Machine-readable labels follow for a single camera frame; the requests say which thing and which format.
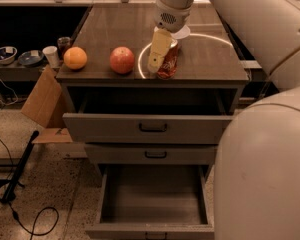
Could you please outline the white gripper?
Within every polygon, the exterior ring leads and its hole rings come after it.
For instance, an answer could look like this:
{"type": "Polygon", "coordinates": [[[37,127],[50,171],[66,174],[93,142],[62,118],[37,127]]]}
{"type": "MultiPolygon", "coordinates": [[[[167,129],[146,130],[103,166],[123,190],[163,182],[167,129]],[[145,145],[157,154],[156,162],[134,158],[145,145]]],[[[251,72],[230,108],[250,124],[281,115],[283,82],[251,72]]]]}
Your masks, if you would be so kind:
{"type": "Polygon", "coordinates": [[[172,43],[171,33],[180,31],[189,15],[190,7],[177,8],[162,0],[156,0],[154,21],[160,29],[154,32],[150,47],[147,67],[151,73],[156,73],[162,66],[172,43]]]}

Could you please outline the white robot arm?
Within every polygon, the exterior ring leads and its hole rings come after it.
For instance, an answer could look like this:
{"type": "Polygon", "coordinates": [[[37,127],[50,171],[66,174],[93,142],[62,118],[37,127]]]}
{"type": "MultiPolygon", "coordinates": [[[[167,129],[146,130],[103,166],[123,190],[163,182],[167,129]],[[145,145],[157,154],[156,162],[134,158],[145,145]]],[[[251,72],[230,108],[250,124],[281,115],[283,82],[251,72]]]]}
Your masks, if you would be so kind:
{"type": "MultiPolygon", "coordinates": [[[[157,26],[179,31],[193,1],[157,0],[157,26]]],[[[215,240],[300,240],[300,3],[209,1],[278,89],[236,115],[219,142],[215,240]]]]}

